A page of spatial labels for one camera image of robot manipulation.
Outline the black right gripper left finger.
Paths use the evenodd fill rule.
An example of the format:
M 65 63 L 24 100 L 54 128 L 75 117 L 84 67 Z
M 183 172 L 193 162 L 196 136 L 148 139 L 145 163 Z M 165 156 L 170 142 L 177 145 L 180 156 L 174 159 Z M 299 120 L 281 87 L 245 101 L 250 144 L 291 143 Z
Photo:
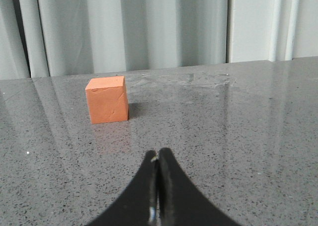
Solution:
M 155 226 L 157 224 L 157 173 L 154 150 L 148 151 L 136 175 L 121 195 L 90 226 Z

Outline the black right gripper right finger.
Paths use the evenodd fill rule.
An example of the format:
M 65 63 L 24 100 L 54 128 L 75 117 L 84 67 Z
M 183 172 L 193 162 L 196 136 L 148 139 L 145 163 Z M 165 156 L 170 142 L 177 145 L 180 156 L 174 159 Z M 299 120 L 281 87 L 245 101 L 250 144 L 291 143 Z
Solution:
M 184 173 L 172 150 L 159 151 L 159 216 L 162 226 L 238 226 Z

